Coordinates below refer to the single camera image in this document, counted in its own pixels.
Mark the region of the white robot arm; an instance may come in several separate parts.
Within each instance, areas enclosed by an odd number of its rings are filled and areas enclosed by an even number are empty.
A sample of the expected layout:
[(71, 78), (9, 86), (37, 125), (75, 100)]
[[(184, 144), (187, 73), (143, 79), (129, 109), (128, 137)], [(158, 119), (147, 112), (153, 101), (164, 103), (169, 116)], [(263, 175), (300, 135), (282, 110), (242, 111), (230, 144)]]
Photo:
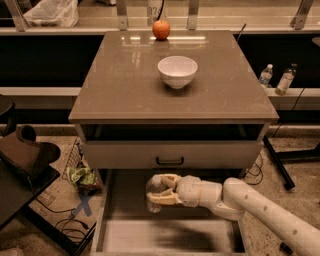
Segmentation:
[(223, 184), (195, 176), (156, 174), (146, 185), (146, 197), (157, 205), (204, 207), (227, 220), (249, 212), (299, 256), (320, 256), (320, 231), (264, 197), (237, 178)]

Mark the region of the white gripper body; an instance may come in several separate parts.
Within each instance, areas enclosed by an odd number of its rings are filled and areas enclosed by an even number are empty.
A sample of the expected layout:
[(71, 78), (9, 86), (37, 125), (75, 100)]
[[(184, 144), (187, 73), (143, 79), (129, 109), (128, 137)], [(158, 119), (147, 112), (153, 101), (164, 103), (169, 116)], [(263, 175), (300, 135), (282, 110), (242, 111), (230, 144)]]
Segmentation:
[(194, 176), (182, 177), (176, 187), (176, 192), (181, 204), (185, 207), (195, 208), (199, 205), (201, 179)]

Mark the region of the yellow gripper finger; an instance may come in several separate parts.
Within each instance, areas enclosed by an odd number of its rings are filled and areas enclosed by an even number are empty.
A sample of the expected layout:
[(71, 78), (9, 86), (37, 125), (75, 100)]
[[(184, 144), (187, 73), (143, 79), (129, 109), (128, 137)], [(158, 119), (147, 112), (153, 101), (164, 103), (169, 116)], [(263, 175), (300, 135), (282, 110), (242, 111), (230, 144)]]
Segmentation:
[(179, 198), (177, 193), (172, 192), (171, 190), (164, 191), (162, 193), (151, 193), (147, 194), (147, 198), (156, 204), (161, 205), (175, 205), (181, 204), (182, 201)]
[(161, 174), (160, 178), (161, 182), (164, 185), (175, 190), (178, 185), (178, 182), (181, 179), (181, 176), (177, 174)]

